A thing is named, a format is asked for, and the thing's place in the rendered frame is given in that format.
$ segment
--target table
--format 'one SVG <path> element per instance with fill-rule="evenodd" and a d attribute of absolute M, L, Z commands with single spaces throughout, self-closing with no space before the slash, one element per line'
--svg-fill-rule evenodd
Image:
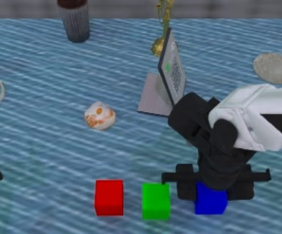
<path fill-rule="evenodd" d="M 262 83 L 252 71 L 261 52 L 282 53 L 282 19 L 177 19 L 171 26 L 188 78 L 186 92 L 223 99 L 239 85 Z M 159 182 L 195 149 L 167 120 L 136 112 L 157 20 L 92 19 L 91 38 L 72 44 L 58 19 L 0 19 L 0 234 L 282 233 L 282 151 L 258 153 L 254 170 L 272 181 L 251 201 L 231 202 L 223 216 L 197 216 L 172 190 L 169 222 L 141 218 L 141 184 Z M 113 107 L 116 124 L 88 128 L 95 101 Z M 125 181 L 125 216 L 97 218 L 94 182 Z"/>

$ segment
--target beige disc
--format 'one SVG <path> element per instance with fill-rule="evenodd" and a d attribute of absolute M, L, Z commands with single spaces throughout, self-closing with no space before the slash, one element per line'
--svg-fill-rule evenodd
<path fill-rule="evenodd" d="M 275 53 L 260 54 L 253 61 L 253 69 L 261 79 L 282 84 L 282 55 Z"/>

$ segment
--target brass candlestick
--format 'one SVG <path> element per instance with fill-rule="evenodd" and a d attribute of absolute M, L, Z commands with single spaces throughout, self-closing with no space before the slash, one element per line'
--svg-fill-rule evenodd
<path fill-rule="evenodd" d="M 169 28 L 170 12 L 173 4 L 173 0 L 159 0 L 159 4 L 156 4 L 158 12 L 158 21 L 163 25 L 163 34 L 160 38 L 157 38 L 151 47 L 151 51 L 155 56 L 160 56 L 164 47 L 165 36 Z"/>

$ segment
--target green logo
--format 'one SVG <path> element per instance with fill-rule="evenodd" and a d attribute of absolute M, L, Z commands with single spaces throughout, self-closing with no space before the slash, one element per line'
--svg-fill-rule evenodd
<path fill-rule="evenodd" d="M 167 71 L 167 73 L 170 72 L 170 63 L 169 63 L 169 62 L 168 62 L 167 65 L 166 65 L 166 71 Z"/>

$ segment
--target seashell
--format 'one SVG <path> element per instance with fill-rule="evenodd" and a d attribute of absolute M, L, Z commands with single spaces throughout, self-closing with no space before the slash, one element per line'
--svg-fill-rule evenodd
<path fill-rule="evenodd" d="M 105 130 L 115 123 L 116 113 L 110 107 L 98 101 L 85 111 L 84 119 L 90 127 Z"/>

